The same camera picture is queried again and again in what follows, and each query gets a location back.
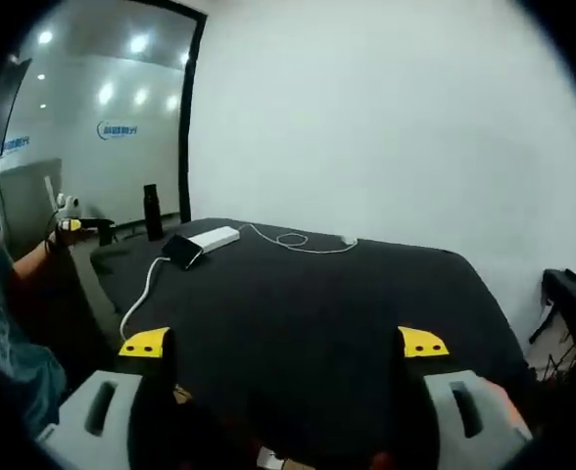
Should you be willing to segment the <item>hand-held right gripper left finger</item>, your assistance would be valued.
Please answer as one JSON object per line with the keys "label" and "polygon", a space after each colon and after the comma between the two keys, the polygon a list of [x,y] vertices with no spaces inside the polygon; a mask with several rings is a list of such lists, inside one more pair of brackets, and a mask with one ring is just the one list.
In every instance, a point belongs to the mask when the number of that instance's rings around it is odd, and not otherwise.
{"label": "hand-held right gripper left finger", "polygon": [[114,366],[97,370],[37,438],[51,454],[167,454],[175,398],[168,327],[123,342]]}

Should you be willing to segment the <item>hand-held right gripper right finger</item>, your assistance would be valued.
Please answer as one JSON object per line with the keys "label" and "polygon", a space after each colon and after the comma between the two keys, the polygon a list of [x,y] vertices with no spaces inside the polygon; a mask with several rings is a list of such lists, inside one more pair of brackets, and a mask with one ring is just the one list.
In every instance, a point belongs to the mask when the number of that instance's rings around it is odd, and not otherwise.
{"label": "hand-held right gripper right finger", "polygon": [[393,384],[397,453],[519,453],[533,438],[500,386],[461,366],[435,334],[400,326]]}

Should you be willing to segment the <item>person's left hand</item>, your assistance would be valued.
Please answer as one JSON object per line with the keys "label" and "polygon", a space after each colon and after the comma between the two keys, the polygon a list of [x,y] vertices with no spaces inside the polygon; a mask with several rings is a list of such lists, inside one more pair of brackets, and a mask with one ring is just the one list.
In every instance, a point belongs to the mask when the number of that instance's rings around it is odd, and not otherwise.
{"label": "person's left hand", "polygon": [[50,251],[62,250],[91,238],[93,230],[80,229],[77,231],[62,230],[56,227],[46,239],[46,247]]}

